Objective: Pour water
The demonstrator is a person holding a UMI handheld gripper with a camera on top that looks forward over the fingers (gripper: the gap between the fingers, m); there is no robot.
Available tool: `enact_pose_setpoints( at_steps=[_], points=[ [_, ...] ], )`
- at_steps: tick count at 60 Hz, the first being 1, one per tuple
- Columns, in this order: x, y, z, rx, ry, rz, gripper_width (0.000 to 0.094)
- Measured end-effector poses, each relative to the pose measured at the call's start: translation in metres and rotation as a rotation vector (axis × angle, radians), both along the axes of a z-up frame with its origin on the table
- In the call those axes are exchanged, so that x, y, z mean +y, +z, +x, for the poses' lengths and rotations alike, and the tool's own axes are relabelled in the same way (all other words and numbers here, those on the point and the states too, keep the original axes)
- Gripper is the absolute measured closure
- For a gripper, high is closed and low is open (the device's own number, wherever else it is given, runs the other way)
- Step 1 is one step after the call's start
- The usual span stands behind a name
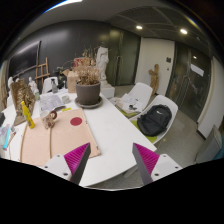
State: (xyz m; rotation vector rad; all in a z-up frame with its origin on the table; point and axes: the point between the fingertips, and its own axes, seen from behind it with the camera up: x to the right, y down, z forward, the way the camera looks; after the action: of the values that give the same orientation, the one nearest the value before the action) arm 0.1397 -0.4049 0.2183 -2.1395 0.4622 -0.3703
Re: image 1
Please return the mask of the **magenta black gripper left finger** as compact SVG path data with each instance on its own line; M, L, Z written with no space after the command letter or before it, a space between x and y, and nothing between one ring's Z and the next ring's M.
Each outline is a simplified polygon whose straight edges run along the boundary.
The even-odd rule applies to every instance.
M72 183L76 185L80 183L90 153L90 144L86 143L64 155L65 161L72 174L70 179Z

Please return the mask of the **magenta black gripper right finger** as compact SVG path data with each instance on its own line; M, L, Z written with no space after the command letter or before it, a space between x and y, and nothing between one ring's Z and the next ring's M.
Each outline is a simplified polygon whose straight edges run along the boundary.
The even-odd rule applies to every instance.
M147 185L152 183L153 179L151 174L159 160L159 155L137 143L133 144L132 153L135 157L143 184Z

